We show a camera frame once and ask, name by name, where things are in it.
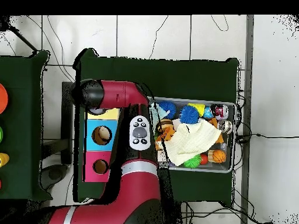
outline pink panel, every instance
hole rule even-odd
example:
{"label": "pink panel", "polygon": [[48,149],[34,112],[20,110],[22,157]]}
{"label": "pink panel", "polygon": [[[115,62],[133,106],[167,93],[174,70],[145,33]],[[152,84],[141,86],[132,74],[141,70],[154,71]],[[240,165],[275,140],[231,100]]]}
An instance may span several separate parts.
{"label": "pink panel", "polygon": [[96,160],[102,159],[110,165],[111,151],[87,151],[85,165],[85,182],[108,182],[110,170],[104,174],[98,174],[93,170]]}

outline blue panel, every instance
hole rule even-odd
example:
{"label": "blue panel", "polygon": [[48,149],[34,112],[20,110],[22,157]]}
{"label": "blue panel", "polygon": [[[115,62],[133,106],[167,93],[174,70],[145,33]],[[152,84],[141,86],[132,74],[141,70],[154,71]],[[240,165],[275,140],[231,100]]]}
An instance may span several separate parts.
{"label": "blue panel", "polygon": [[[92,132],[98,126],[106,126],[112,132],[112,139],[106,145],[98,145],[92,140]],[[117,128],[117,120],[87,120],[87,138],[86,138],[87,151],[111,151],[114,142],[116,128]]]}

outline gray plastic bin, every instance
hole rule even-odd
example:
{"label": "gray plastic bin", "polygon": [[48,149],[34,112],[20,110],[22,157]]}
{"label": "gray plastic bin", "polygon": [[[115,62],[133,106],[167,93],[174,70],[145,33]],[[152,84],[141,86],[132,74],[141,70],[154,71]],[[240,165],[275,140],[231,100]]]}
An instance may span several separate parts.
{"label": "gray plastic bin", "polygon": [[[198,104],[205,104],[206,106],[210,106],[212,104],[224,104],[228,107],[228,118],[227,120],[231,121],[233,124],[232,132],[227,135],[223,134],[224,143],[215,143],[210,149],[221,149],[226,153],[227,159],[223,163],[212,163],[208,162],[206,165],[200,165],[196,169],[190,169],[184,167],[184,165],[180,165],[178,167],[169,167],[170,170],[183,170],[183,171],[191,171],[191,172],[213,172],[213,173],[229,173],[233,168],[233,161],[234,161],[234,148],[235,148],[235,120],[237,119],[237,106],[234,103],[229,102],[219,102],[219,101],[204,101],[204,100],[186,100],[186,99],[173,99],[173,98],[162,98],[162,97],[155,97],[156,102],[172,102],[176,105],[177,111],[173,119],[177,119],[180,117],[181,109],[186,106],[188,103],[198,103]],[[165,167],[167,165],[166,162],[159,162],[161,167]]]}

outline dark green table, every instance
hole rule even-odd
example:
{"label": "dark green table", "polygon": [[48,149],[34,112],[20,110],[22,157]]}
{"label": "dark green table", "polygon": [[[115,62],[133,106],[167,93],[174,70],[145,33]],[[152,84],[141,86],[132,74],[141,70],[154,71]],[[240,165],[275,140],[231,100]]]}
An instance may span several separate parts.
{"label": "dark green table", "polygon": [[0,152],[9,163],[0,168],[0,199],[50,200],[39,183],[41,161],[41,72],[48,52],[29,58],[0,56],[0,83],[9,103],[0,114],[4,139]]}
{"label": "dark green table", "polygon": [[[93,49],[75,61],[77,80],[104,79],[145,83],[154,96],[235,103],[237,98],[236,58],[225,62],[167,61],[103,58]],[[78,201],[99,198],[104,184],[82,182],[84,109],[79,114]],[[171,170],[173,196],[177,201],[222,201],[231,204],[232,173],[194,173]]]}

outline red ball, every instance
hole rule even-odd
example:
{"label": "red ball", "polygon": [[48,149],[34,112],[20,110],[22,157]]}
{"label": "red ball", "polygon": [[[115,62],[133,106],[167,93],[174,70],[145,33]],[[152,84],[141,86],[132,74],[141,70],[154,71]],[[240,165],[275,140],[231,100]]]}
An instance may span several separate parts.
{"label": "red ball", "polygon": [[201,162],[200,162],[201,165],[205,165],[205,164],[208,163],[208,156],[207,155],[200,154],[200,157],[201,157]]}

